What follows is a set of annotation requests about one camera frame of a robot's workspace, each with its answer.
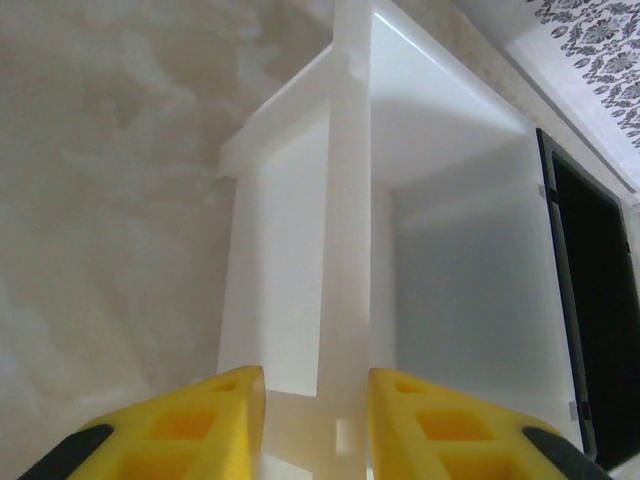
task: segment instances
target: black and white patterned wallpaper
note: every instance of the black and white patterned wallpaper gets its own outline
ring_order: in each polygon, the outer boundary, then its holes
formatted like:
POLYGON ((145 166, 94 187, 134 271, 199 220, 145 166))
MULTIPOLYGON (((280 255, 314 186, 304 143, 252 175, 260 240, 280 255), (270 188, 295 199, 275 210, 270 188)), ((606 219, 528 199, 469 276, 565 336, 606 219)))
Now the black and white patterned wallpaper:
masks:
POLYGON ((535 15, 640 151, 640 2, 543 0, 535 15))

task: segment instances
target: square hole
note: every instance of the square hole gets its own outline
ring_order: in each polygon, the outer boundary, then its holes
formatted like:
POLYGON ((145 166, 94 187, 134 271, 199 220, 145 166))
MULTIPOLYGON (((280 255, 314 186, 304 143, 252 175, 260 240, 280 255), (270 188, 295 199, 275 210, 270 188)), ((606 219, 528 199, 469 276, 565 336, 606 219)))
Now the square hole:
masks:
POLYGON ((215 419, 216 413, 210 410, 173 410, 156 419, 147 437, 163 440, 204 438, 215 419))
POLYGON ((451 480, 530 480, 510 455, 499 453, 443 454, 440 462, 451 480))
POLYGON ((398 390, 400 393, 427 393, 427 391, 421 386, 413 385, 409 382, 403 382, 401 380, 398 380, 395 383, 395 386, 396 390, 398 390))
POLYGON ((212 392, 233 392, 238 386, 237 382, 226 382, 211 389, 212 392))
POLYGON ((493 440, 486 425, 463 410, 426 410, 418 413, 417 420, 429 440, 493 440))
POLYGON ((109 480, 181 480, 195 459, 195 454, 138 452, 127 454, 109 480))

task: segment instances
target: vertical divider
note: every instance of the vertical divider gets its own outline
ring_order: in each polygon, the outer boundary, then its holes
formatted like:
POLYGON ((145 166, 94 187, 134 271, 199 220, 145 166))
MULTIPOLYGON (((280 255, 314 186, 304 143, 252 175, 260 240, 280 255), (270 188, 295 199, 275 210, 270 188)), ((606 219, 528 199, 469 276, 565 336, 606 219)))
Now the vertical divider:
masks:
POLYGON ((330 94, 327 204, 318 397, 336 420, 336 449, 319 478, 366 475, 365 403, 369 367, 371 103, 373 6, 338 0, 333 46, 348 74, 330 94))

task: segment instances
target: white shelf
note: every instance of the white shelf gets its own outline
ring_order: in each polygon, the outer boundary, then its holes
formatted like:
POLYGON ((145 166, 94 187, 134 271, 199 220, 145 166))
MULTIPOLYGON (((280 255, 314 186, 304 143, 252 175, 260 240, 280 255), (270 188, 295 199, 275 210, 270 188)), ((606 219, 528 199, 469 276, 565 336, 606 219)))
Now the white shelf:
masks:
POLYGON ((223 148, 238 185, 218 368, 265 369, 265 472, 364 479, 371 366, 580 445, 534 126, 390 2, 336 18, 223 148))

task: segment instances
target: black rubber pad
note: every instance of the black rubber pad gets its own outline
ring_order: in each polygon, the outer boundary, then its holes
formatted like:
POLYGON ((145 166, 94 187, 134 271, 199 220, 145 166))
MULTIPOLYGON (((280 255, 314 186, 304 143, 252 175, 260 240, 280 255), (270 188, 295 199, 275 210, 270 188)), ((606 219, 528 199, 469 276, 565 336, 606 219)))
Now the black rubber pad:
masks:
POLYGON ((525 427, 522 433, 569 480, 611 480, 565 438, 536 427, 525 427))
POLYGON ((65 480, 113 433, 111 425, 96 425, 69 435, 18 480, 65 480))

